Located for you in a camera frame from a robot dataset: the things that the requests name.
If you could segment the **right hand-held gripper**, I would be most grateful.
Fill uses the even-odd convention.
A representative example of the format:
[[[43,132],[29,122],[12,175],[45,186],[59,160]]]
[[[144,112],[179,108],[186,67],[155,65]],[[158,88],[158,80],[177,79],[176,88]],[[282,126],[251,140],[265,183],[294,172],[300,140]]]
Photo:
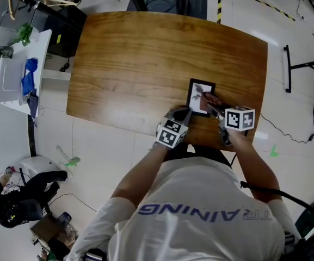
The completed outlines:
[[[247,107],[229,108],[228,105],[212,105],[213,108],[207,108],[207,112],[219,119],[220,137],[226,146],[230,146],[228,129],[238,132],[247,132],[254,128],[255,109]]]

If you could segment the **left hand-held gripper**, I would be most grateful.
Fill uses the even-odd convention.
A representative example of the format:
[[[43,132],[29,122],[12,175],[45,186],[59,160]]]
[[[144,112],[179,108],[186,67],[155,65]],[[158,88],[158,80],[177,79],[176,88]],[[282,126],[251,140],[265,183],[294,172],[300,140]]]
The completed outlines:
[[[183,106],[170,109],[157,127],[156,141],[168,148],[175,148],[186,136],[188,127],[174,120],[183,120],[183,124],[189,124],[191,116],[191,108]]]

